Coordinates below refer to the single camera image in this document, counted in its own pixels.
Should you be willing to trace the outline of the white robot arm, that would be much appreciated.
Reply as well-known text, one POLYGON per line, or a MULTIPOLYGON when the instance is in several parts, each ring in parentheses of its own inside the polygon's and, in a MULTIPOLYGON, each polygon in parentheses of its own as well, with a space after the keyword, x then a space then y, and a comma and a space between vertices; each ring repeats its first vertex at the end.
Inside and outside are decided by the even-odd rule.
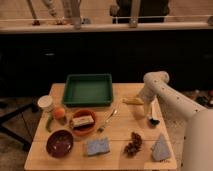
POLYGON ((166 71, 148 72, 138 96, 150 104, 161 97, 186 121, 181 171, 213 171, 213 109, 208 109, 168 85, 166 71))

